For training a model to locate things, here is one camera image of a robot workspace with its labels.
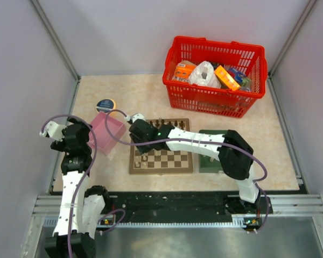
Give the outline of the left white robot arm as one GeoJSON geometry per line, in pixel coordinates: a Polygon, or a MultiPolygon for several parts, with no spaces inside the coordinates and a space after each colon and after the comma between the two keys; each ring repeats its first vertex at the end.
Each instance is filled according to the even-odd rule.
{"type": "Polygon", "coordinates": [[[89,172],[96,158],[88,141],[92,126],[78,117],[69,116],[69,125],[49,119],[40,132],[51,138],[51,149],[62,152],[63,190],[57,225],[44,248],[49,257],[95,257],[95,232],[101,213],[111,208],[103,186],[87,188],[89,172]]]}

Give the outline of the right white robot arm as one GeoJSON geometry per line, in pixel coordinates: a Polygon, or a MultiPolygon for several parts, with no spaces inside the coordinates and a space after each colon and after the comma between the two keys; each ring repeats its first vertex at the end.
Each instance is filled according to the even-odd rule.
{"type": "Polygon", "coordinates": [[[140,154],[154,151],[184,151],[205,155],[220,162],[224,174],[237,183],[241,208],[248,213],[260,206],[259,190],[250,175],[254,150],[234,130],[204,134],[164,124],[157,128],[146,120],[129,120],[129,136],[140,154]]]}

